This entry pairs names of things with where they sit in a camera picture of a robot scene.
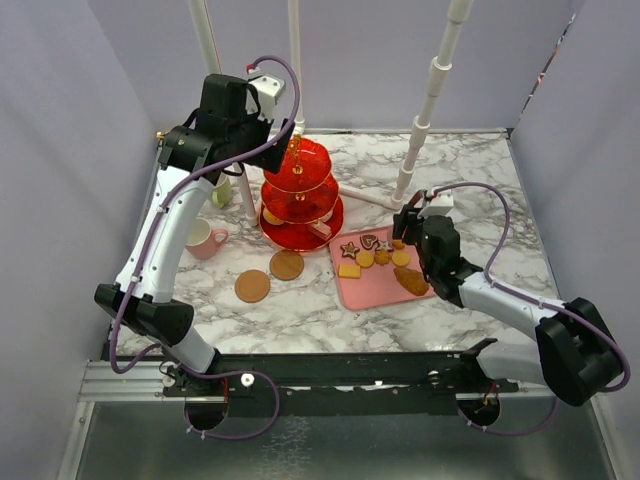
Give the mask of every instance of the marble tabletop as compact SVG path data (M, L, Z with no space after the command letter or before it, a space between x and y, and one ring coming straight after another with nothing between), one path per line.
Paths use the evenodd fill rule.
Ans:
M390 196L408 135L309 135L323 144L333 160L340 183ZM249 168L254 197L259 198L262 172ZM427 138L417 161L407 198L418 188L463 180L498 187L512 208L508 241L493 272L533 293L555 296L553 281L526 205L504 134L437 134ZM484 265L503 225L495 197L476 188L454 193L451 213L471 262ZM393 212L343 197L343 231L390 225ZM206 202L200 216L214 228L225 228L230 239L208 261L184 252L175 283L175 298L195 308L195 325L222 353L326 353L451 350L470 347L486 337L525 343L520 332L477 312L463 310L438 298L415 300L362 311L341 302L328 249L305 254L302 275L290 282L271 277L271 292L263 301L247 304L234 293L238 275L248 269L269 272L277 251L259 227L244 220L240 195L222 209ZM133 354L149 342L124 328L118 353Z

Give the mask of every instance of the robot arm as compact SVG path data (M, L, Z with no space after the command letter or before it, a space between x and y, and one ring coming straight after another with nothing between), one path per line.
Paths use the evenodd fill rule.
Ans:
M420 199L424 204L416 207ZM490 315L536 342L481 342L472 351L487 377L547 385L561 400L579 406L622 373L620 358L601 338L606 335L614 343L611 333L591 302L537 298L502 281L496 285L481 267L461 256L460 235L445 216L452 207L450 193L434 198L418 192L394 215L393 238L416 247L425 279L440 298ZM530 297L537 304L526 300ZM600 335L566 311L579 315Z
M115 318L133 283L123 323L136 333L159 341L197 372L211 367L217 351L193 328L193 307L172 298L173 285L191 225L211 195L221 170L190 182L168 204L163 202L192 172L267 142L273 110L285 84L261 74L257 68L248 73L249 81L219 74L206 77L200 107L184 125L174 127L164 138L151 205L126 265L113 285L99 285L94 296L96 303ZM246 163L277 173L292 131L293 126L277 144ZM158 221L159 209L165 214L158 216ZM136 263L156 221L156 234L147 249L146 261L135 275Z

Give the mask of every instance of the white pipe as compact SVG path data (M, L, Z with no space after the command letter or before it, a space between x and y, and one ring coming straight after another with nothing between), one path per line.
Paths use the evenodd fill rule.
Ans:
M242 172L242 168L240 168L240 165L237 163L233 164L233 169L238 173ZM240 196L242 197L242 204L244 205L244 215L249 225L255 227L258 225L258 213L253 203L253 195L251 195L247 172L245 171L240 177L236 177L236 181L238 183L238 190L240 190Z
M376 205L382 205L385 208L392 208L390 198L383 197L382 195L365 193L362 190L348 185L340 185L340 194L351 198L357 198L358 200L364 200L365 202L375 203Z
M427 80L427 96L424 100L420 115L413 119L411 135L409 137L409 149L404 162L398 171L396 190L391 196L391 205L394 209L400 208L404 192L411 183L413 167L420 149L427 138L427 132L431 126L431 115L440 92L444 88L447 76L451 71L451 59L460 37L462 24L469 18L469 12L473 0L451 0L447 12L447 28L445 29L438 56L431 61L429 67L429 79Z
M207 69L207 75L222 73L216 38L213 35L213 25L207 8L207 0L189 0L189 10L191 11L191 19L200 43L200 51Z
M300 106L296 114L296 127L294 133L304 133L305 121L302 112L302 67L300 62L300 9L298 0L289 0L289 46L291 48L291 65L298 77L300 85Z

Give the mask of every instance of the pink cutting board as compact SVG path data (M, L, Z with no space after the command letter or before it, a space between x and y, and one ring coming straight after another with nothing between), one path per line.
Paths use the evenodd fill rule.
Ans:
M433 289L421 296L416 297L402 287L396 280L393 273L395 265L389 262L386 265L378 265L374 263L370 268L360 269L360 278L340 278L338 276L338 268L341 264L347 263L356 265L356 261L350 257L342 256L341 245L353 242L360 250L364 250L360 243L360 235L372 233L379 240L389 240L391 235L391 227L378 227L370 230L361 230L359 232L343 233L335 237L329 243L329 251L331 252L331 260L333 268L336 272L336 282L338 283L338 292L345 307L350 310L362 310L364 308L380 307L382 305L390 305L392 303L406 302L408 300L425 299L434 295ZM411 255L411 262L408 268L420 270L420 260L415 247L407 245L405 250Z

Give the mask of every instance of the red tray tier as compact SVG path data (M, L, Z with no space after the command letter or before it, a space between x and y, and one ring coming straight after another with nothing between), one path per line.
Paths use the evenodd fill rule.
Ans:
M276 245L287 250L295 250L297 252L310 252L325 246L331 241L342 229L344 222L344 205L338 197L338 201L333 208L331 218L325 223L331 228L331 237L322 239L311 233L308 225L285 223L283 225L271 225L262 216L264 204L260 207L260 227L265 236Z
M317 188L305 193L283 192L265 182L262 203L269 211L288 223L311 223L322 218L338 200L338 182L329 175Z
M302 167L301 173L294 172L296 165ZM295 156L287 150L280 173L265 171L264 178L283 192L300 193L317 188L326 180L330 172L331 160L327 149L308 138L302 138L297 164Z

